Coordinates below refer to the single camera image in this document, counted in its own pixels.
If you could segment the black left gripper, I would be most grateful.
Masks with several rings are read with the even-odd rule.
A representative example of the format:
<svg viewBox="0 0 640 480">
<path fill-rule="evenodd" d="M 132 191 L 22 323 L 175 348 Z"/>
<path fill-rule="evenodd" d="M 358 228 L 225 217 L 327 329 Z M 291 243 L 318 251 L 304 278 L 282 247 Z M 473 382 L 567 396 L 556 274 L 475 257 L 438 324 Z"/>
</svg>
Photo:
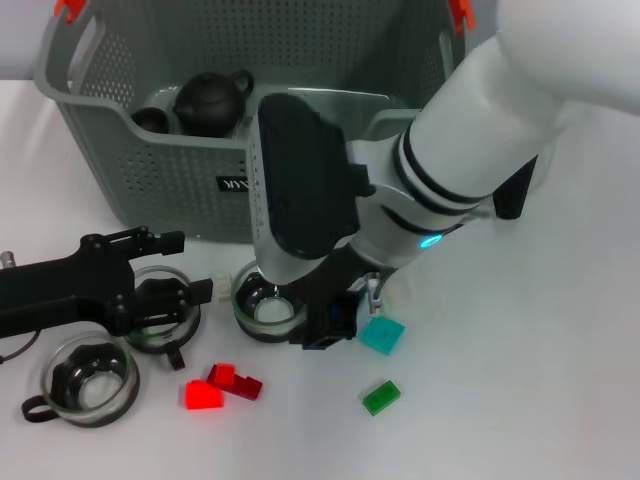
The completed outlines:
<svg viewBox="0 0 640 480">
<path fill-rule="evenodd" d="M 72 255 L 1 271 L 1 336 L 94 322 L 115 336 L 189 322 L 213 296 L 211 279 L 145 280 L 134 291 L 129 260 L 184 251 L 185 234 L 146 226 L 81 238 Z"/>
</svg>

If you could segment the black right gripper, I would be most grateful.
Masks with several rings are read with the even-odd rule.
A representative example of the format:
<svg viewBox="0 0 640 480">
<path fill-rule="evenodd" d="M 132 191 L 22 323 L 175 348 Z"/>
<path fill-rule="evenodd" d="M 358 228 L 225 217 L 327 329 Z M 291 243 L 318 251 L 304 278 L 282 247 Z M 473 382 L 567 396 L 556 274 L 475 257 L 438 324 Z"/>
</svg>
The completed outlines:
<svg viewBox="0 0 640 480">
<path fill-rule="evenodd" d="M 373 271 L 373 264 L 347 245 L 332 251 L 317 268 L 294 281 L 295 295 L 306 305 L 306 319 L 312 320 L 340 297 L 362 276 Z"/>
</svg>

